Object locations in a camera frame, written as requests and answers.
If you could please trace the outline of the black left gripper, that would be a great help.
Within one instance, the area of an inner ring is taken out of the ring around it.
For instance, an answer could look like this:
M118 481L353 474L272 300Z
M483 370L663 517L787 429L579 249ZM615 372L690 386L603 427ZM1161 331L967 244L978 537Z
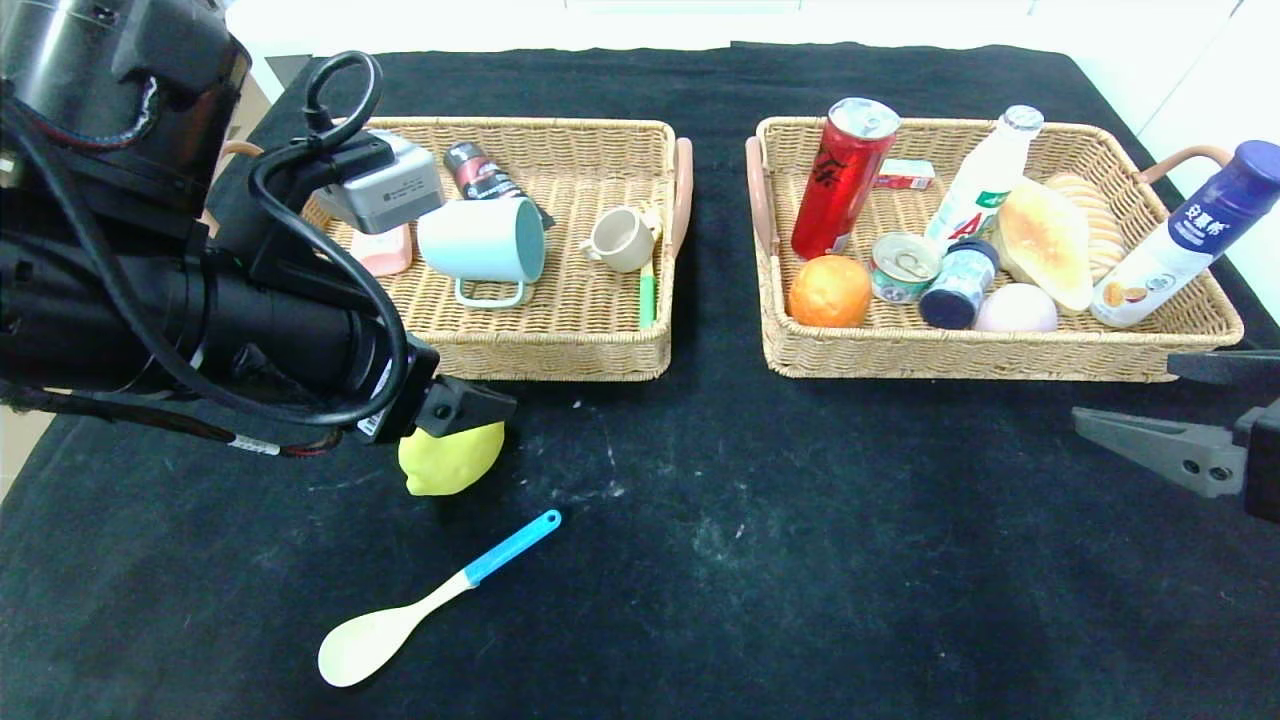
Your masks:
M305 273L284 290L227 279L227 393L247 413L358 430L370 443L413 425L443 438L515 415L509 395L433 378L436 361L367 273L347 282Z

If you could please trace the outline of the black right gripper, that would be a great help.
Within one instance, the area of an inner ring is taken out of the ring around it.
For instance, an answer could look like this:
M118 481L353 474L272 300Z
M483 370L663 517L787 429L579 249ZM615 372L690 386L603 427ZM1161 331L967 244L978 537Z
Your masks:
M1167 372L1215 386L1277 386L1279 351L1171 354ZM1253 518L1279 524L1279 398L1229 428L1074 407L1075 432L1206 498L1239 495Z

